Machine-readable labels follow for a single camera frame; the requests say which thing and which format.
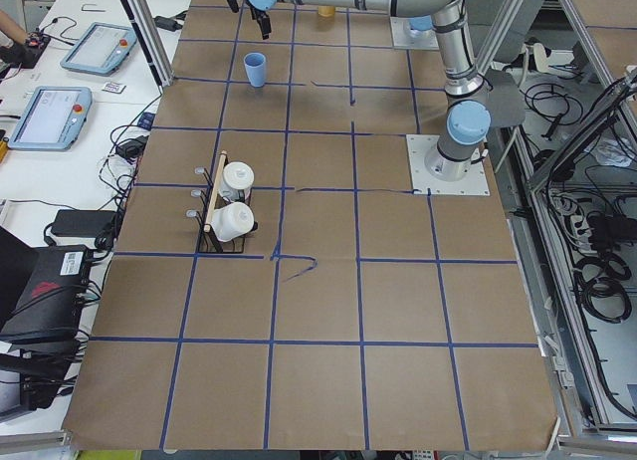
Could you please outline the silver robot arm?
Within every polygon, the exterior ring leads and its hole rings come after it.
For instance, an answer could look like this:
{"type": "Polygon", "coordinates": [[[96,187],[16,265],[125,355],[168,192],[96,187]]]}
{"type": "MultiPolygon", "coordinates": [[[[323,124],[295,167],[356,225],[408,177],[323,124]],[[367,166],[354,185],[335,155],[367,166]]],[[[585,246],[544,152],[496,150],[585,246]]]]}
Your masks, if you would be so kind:
{"type": "Polygon", "coordinates": [[[401,20],[407,44],[435,38],[446,76],[449,109],[437,144],[425,155],[425,167],[438,179],[459,181],[490,127],[485,79],[475,65],[464,0],[248,0],[255,17],[269,31],[265,16],[278,2],[384,11],[401,20]]]}

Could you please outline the person hand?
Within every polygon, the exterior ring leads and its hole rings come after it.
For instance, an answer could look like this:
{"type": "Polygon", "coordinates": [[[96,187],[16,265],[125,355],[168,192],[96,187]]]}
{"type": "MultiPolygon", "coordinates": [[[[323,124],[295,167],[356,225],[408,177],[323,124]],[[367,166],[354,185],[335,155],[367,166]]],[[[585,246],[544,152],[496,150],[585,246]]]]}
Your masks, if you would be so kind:
{"type": "Polygon", "coordinates": [[[3,10],[0,11],[0,31],[0,45],[5,48],[14,44],[23,45],[28,38],[28,33],[3,10]]]}

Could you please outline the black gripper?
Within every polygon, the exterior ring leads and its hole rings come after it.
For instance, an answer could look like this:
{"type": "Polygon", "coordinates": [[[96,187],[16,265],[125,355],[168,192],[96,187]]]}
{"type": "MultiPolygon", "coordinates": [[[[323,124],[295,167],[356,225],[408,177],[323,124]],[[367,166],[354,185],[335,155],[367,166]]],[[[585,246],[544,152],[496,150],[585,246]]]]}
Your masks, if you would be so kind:
{"type": "Polygon", "coordinates": [[[263,40],[268,40],[272,32],[271,21],[266,11],[260,10],[253,5],[250,6],[251,17],[259,25],[263,40]]]}

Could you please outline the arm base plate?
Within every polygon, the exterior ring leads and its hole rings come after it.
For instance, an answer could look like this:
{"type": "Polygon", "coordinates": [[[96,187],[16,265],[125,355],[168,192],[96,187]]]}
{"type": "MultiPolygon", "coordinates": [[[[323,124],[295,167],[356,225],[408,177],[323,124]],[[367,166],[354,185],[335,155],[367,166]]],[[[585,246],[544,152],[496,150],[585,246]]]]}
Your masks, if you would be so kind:
{"type": "Polygon", "coordinates": [[[390,18],[393,47],[404,50],[437,51],[438,43],[430,16],[390,18]]]}
{"type": "Polygon", "coordinates": [[[438,150],[438,135],[407,134],[412,191],[422,195],[489,196],[477,149],[465,161],[451,161],[438,150]]]}

